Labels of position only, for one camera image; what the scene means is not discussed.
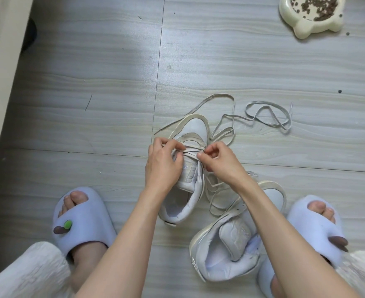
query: hand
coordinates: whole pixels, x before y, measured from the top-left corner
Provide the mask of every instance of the hand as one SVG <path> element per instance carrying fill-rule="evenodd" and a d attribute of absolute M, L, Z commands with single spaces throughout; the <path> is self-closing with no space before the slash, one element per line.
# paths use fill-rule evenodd
<path fill-rule="evenodd" d="M 145 165 L 145 189 L 148 189 L 164 200 L 174 184 L 177 183 L 183 170 L 183 153 L 180 151 L 173 161 L 171 152 L 174 149 L 185 150 L 177 140 L 156 137 L 148 148 L 148 161 Z"/>
<path fill-rule="evenodd" d="M 222 141 L 212 143 L 196 155 L 207 171 L 214 172 L 224 183 L 237 192 L 240 185 L 251 180 L 233 151 Z"/>

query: floor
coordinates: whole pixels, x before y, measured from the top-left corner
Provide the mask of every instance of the floor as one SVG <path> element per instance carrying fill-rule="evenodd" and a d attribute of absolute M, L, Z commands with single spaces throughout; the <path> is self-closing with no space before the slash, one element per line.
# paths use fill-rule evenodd
<path fill-rule="evenodd" d="M 335 205 L 349 249 L 365 250 L 365 0 L 346 1 L 340 33 L 304 41 L 278 3 L 35 0 L 39 36 L 20 58 L 0 142 L 0 270 L 51 241 L 53 208 L 79 185 L 100 193 L 119 231 L 152 134 L 222 92 L 238 114 L 252 100 L 293 102 L 288 134 L 238 122 L 231 148 L 289 205 L 307 194 Z M 231 107 L 219 99 L 199 113 L 214 127 Z M 188 244 L 213 219 L 203 199 L 178 228 L 157 222 L 143 297 L 261 297 L 252 278 L 195 273 Z"/>

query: loose shoelace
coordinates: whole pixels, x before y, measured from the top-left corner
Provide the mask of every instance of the loose shoelace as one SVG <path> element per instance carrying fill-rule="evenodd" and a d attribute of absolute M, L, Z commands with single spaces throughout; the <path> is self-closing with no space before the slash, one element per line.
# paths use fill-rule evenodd
<path fill-rule="evenodd" d="M 200 102 L 200 104 L 198 104 L 195 108 L 193 108 L 192 110 L 190 110 L 188 113 L 186 113 L 183 117 L 161 127 L 158 131 L 156 131 L 156 133 L 154 135 L 156 135 L 157 133 L 159 133 L 160 131 L 168 128 L 170 125 L 172 124 L 175 124 L 176 122 L 179 122 L 181 120 L 183 120 L 187 115 L 190 115 L 190 114 L 193 114 L 195 113 L 197 110 L 199 110 L 199 108 L 204 105 L 205 103 L 207 103 L 208 101 L 214 99 L 214 98 L 219 98 L 219 97 L 227 97 L 229 99 L 232 99 L 233 101 L 233 107 L 232 107 L 232 114 L 223 114 L 221 116 L 221 119 L 219 120 L 218 124 L 216 125 L 215 129 L 212 131 L 212 133 L 210 134 L 210 138 L 209 138 L 209 141 L 212 143 L 212 142 L 215 142 L 215 141 L 218 141 L 220 139 L 222 139 L 223 137 L 225 137 L 226 135 L 229 135 L 229 134 L 232 134 L 232 137 L 231 137 L 231 140 L 226 143 L 226 145 L 230 145 L 232 143 L 232 141 L 234 140 L 235 138 L 235 119 L 236 118 L 240 118 L 240 119 L 243 119 L 243 120 L 246 120 L 246 121 L 253 121 L 253 120 L 258 120 L 259 122 L 265 124 L 265 125 L 268 125 L 270 127 L 281 127 L 283 130 L 285 131 L 288 131 L 290 128 L 291 128 L 291 125 L 292 125 L 292 122 L 291 122 L 291 117 L 293 115 L 292 113 L 292 109 L 293 109 L 293 103 L 290 104 L 290 109 L 289 111 L 286 110 L 284 107 L 274 103 L 274 102 L 271 102 L 271 101 L 251 101 L 249 102 L 247 105 L 246 105 L 246 108 L 245 108 L 245 114 L 247 117 L 244 117 L 244 116 L 241 116 L 241 115 L 235 115 L 235 105 L 236 105 L 236 101 L 235 101 L 235 98 L 230 95 L 230 94 L 213 94 L 213 95 L 210 95 L 209 97 L 206 97 L 204 100 L 202 100 L 202 102 Z M 250 115 L 248 113 L 248 110 L 253 106 L 253 105 L 262 105 L 254 115 Z M 284 115 L 285 115 L 285 120 L 281 121 L 274 113 L 272 107 L 280 110 Z M 275 122 L 268 122 L 268 121 L 265 121 L 263 120 L 263 118 L 261 117 L 258 117 L 259 113 L 264 110 L 264 109 L 268 109 L 272 115 L 272 117 L 274 118 Z M 218 130 L 218 128 L 220 127 L 222 121 L 224 118 L 230 118 L 232 120 L 232 126 L 229 126 L 229 127 L 226 127 L 225 129 L 219 131 L 218 133 L 216 133 L 216 131 Z M 200 146 L 195 146 L 195 145 L 185 145 L 185 147 L 188 147 L 187 149 L 183 150 L 183 154 L 184 156 L 188 156 L 192 159 L 195 159 L 197 160 L 200 165 L 202 165 L 202 163 L 198 160 L 198 158 L 196 157 L 196 154 L 197 153 L 200 153 L 204 150 L 204 148 L 200 147 Z M 252 176 L 252 177 L 255 177 L 257 178 L 258 175 L 254 172 L 251 172 L 251 171 L 247 171 L 247 173 Z M 220 183 L 217 183 L 217 184 L 212 184 L 210 179 L 204 175 L 206 180 L 208 181 L 208 184 L 210 185 L 211 188 L 209 188 L 209 186 L 205 186 L 205 190 L 206 190 L 206 195 L 207 197 L 209 197 L 210 194 L 212 194 L 212 197 L 210 198 L 210 206 L 209 206 L 209 211 L 211 214 L 213 215 L 222 215 L 223 213 L 225 213 L 226 210 L 228 210 L 229 206 L 226 207 L 226 208 L 223 208 L 222 210 L 224 210 L 223 213 L 219 214 L 215 214 L 213 213 L 212 211 L 212 206 L 213 205 L 213 199 L 214 197 L 216 196 L 217 193 L 221 192 L 221 191 L 224 191 L 224 190 L 227 190 L 229 189 L 230 187 L 226 187 L 226 188 L 218 188 L 219 186 L 223 185 L 224 183 L 223 182 L 220 182 Z"/>

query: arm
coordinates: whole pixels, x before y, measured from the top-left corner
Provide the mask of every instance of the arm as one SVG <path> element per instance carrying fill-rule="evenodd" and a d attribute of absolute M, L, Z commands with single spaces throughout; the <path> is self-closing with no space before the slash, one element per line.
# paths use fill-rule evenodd
<path fill-rule="evenodd" d="M 141 297 L 160 205 L 183 169 L 183 155 L 171 158 L 176 140 L 155 138 L 148 150 L 145 189 L 115 242 L 109 247 L 76 297 Z"/>
<path fill-rule="evenodd" d="M 287 297 L 359 298 L 278 211 L 229 147 L 213 143 L 198 159 L 246 203 Z"/>

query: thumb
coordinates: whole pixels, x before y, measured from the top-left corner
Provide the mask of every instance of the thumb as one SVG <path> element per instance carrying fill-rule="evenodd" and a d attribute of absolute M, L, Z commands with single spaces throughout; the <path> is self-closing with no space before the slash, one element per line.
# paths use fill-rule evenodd
<path fill-rule="evenodd" d="M 174 163 L 175 163 L 175 165 L 177 165 L 177 167 L 179 169 L 183 168 L 183 164 L 184 164 L 183 152 L 177 153 L 176 160 L 174 161 Z"/>
<path fill-rule="evenodd" d="M 202 162 L 208 171 L 213 171 L 214 159 L 205 153 L 198 153 L 196 155 L 200 162 Z"/>

